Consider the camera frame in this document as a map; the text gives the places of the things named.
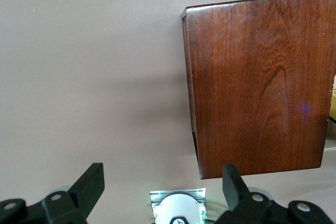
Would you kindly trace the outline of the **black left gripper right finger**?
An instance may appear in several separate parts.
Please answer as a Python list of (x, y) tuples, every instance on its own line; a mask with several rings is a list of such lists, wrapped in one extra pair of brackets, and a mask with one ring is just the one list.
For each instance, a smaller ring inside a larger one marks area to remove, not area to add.
[(250, 192), (234, 164), (223, 166), (222, 189), (229, 209), (216, 223), (333, 223), (311, 202), (295, 200), (285, 208), (262, 193)]

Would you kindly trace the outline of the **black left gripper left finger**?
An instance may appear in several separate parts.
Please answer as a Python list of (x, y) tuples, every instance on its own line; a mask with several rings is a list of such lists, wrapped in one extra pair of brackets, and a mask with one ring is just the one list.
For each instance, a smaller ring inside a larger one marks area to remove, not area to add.
[(26, 205), (21, 198), (1, 201), (1, 223), (87, 223), (105, 188), (102, 163), (93, 163), (68, 189)]

